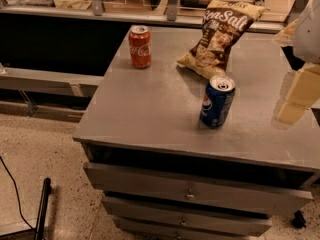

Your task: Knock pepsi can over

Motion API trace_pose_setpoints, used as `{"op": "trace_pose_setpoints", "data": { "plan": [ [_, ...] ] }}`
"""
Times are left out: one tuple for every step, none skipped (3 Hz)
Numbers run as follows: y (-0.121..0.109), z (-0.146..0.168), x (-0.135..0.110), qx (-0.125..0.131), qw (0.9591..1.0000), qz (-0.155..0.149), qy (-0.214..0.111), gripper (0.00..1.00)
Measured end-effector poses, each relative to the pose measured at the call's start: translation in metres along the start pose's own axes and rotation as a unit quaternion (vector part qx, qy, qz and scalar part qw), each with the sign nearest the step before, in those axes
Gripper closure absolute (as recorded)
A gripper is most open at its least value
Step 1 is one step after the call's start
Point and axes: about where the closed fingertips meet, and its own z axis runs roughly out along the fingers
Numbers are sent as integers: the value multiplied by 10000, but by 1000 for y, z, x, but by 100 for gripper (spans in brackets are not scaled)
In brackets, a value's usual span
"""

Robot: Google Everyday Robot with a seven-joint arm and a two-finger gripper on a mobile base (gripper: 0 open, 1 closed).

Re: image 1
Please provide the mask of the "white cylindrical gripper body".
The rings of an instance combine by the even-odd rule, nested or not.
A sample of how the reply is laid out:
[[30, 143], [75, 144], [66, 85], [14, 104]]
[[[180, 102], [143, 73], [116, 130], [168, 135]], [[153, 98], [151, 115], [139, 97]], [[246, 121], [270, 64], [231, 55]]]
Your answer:
[[300, 14], [295, 28], [293, 53], [305, 62], [320, 63], [320, 0], [312, 0]]

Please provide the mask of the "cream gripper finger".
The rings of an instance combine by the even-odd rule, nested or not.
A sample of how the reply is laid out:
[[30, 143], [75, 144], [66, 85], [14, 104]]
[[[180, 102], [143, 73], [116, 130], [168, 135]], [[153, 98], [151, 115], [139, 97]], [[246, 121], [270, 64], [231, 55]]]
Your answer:
[[288, 24], [284, 29], [282, 29], [273, 37], [272, 42], [280, 47], [292, 46], [294, 43], [297, 22], [298, 20], [295, 19], [290, 24]]
[[308, 63], [293, 77], [278, 106], [275, 119], [285, 124], [298, 122], [320, 99], [320, 65]]

